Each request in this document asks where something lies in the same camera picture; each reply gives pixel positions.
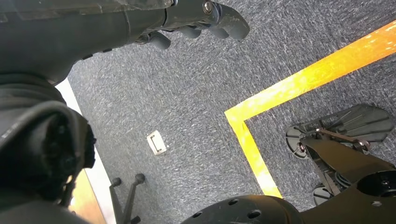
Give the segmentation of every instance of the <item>white object on floor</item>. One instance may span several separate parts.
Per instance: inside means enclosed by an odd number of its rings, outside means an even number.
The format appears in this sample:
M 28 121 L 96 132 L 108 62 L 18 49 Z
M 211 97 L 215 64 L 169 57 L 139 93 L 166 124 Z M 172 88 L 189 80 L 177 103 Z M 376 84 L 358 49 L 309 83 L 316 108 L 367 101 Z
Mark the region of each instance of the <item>white object on floor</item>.
M 154 155 L 159 155 L 166 151 L 165 143 L 158 131 L 155 131 L 147 136 L 148 144 L 151 150 L 153 150 Z
M 56 88 L 61 92 L 67 106 L 81 114 L 76 97 L 71 89 L 67 79 L 58 84 Z M 100 210 L 107 224 L 116 224 L 113 203 L 110 196 L 109 186 L 111 185 L 109 177 L 95 148 L 95 164 L 91 169 L 85 169 L 92 190 L 98 201 Z

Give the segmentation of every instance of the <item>gray carpet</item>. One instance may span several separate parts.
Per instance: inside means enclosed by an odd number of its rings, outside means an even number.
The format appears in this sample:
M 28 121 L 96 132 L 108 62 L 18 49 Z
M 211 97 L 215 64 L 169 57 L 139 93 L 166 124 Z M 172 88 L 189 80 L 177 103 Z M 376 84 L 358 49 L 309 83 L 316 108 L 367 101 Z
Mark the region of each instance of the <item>gray carpet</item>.
M 326 55 L 396 19 L 393 0 L 222 0 L 251 26 L 243 41 L 204 32 L 168 35 L 162 51 L 131 45 L 78 62 L 69 76 L 110 178 L 126 201 L 143 172 L 134 214 L 143 224 L 177 224 L 214 202 L 262 193 L 224 111 Z M 282 195 L 299 210 L 313 206 L 319 181 L 308 161 L 284 140 L 295 124 L 375 103 L 396 114 L 396 56 L 313 90 L 247 121 Z M 158 130 L 168 151 L 154 156 L 146 136 Z M 374 153 L 396 162 L 396 134 Z

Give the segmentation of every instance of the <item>yellow tape line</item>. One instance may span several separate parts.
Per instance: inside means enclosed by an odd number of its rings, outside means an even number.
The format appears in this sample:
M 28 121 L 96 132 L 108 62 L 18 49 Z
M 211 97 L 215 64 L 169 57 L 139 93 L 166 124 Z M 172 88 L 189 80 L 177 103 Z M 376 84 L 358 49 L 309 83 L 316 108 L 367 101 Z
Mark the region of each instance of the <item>yellow tape line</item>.
M 396 21 L 332 53 L 225 112 L 265 195 L 281 197 L 245 120 L 396 52 Z

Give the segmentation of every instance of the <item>bolt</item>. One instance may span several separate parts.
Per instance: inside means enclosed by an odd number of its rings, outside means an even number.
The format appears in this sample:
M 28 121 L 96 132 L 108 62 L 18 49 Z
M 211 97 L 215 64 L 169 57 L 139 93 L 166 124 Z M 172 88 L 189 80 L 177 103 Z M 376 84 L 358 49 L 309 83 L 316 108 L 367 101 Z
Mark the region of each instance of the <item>bolt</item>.
M 388 186 L 388 185 L 390 184 L 390 182 L 389 182 L 389 181 L 382 181 L 381 184 L 382 184 L 383 186 Z
M 204 13 L 207 15 L 212 14 L 213 4 L 210 1 L 204 1 Z

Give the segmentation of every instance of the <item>small white tag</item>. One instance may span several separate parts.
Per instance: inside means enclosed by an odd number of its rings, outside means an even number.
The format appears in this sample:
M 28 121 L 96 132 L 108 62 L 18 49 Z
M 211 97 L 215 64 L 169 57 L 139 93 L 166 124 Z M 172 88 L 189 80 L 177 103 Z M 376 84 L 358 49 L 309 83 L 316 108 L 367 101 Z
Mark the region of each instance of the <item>small white tag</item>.
M 154 155 L 159 155 L 166 151 L 165 143 L 158 131 L 155 131 L 147 136 L 148 144 L 151 150 L 153 150 Z

